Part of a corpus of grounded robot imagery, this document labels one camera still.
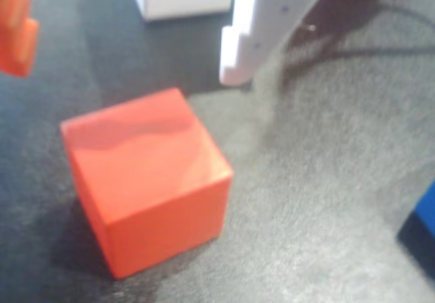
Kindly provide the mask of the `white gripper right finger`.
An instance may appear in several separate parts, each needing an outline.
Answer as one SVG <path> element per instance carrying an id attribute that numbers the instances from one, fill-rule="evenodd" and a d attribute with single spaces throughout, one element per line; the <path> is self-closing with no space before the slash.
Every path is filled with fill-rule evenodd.
<path id="1" fill-rule="evenodd" d="M 234 0 L 232 23 L 222 28 L 220 83 L 239 86 L 293 33 L 319 0 Z"/>

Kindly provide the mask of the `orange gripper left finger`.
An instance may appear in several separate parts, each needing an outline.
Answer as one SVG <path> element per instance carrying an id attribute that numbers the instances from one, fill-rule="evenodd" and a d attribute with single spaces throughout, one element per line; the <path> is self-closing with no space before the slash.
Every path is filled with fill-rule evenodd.
<path id="1" fill-rule="evenodd" d="M 39 23 L 31 18 L 32 0 L 1 0 L 1 72 L 30 74 L 37 51 Z"/>

